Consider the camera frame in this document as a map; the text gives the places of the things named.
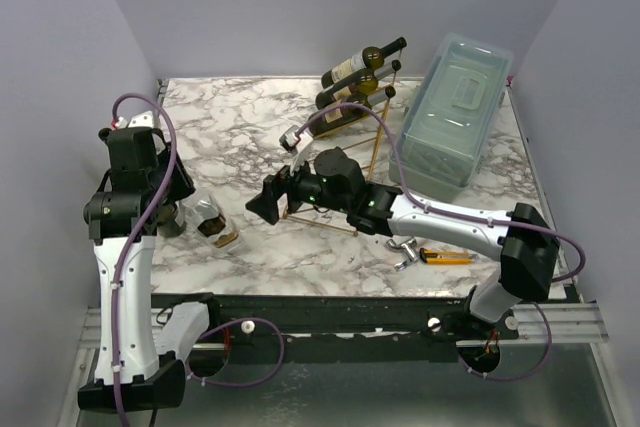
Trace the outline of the clear glass bottle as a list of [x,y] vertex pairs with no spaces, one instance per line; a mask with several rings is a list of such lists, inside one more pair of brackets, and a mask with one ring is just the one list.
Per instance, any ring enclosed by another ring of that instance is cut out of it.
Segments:
[[187,214],[195,232],[218,251],[230,252],[240,245],[239,229],[214,197],[195,198]]

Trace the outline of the wine bottle brown label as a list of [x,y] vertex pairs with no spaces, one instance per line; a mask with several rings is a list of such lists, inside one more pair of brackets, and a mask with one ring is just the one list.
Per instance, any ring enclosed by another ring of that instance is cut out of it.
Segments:
[[378,88],[382,79],[395,74],[401,67],[401,61],[394,59],[375,70],[360,69],[320,91],[315,98],[315,106],[321,110],[354,93],[371,94]]

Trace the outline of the wine bottle white label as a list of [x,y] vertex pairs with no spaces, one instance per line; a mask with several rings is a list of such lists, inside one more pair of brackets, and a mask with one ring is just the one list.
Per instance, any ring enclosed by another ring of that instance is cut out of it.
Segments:
[[321,85],[323,88],[328,88],[336,82],[346,78],[348,75],[364,68],[375,70],[383,66],[384,61],[388,57],[399,52],[406,46],[406,38],[399,37],[383,47],[365,47],[325,72],[321,77]]

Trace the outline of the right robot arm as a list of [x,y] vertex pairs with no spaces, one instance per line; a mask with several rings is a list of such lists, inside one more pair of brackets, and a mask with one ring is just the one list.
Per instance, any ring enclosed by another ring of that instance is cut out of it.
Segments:
[[366,180],[360,165],[340,148],[265,177],[261,192],[245,207],[274,225],[280,219],[280,198],[286,198],[291,212],[302,204],[341,212],[364,234],[435,240],[498,262],[498,269],[473,288],[460,314],[461,329],[471,338],[493,331],[517,303],[544,302],[549,296],[559,242],[529,204],[486,211],[427,201]]

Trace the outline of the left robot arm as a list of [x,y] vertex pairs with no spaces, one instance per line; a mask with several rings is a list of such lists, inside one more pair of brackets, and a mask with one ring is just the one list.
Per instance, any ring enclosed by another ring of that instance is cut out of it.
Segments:
[[110,167],[83,212],[100,277],[99,357],[78,406],[109,414],[176,408],[196,341],[214,340],[222,327],[212,295],[187,294],[160,332],[152,329],[159,218],[195,187],[159,129],[103,129],[99,136]]

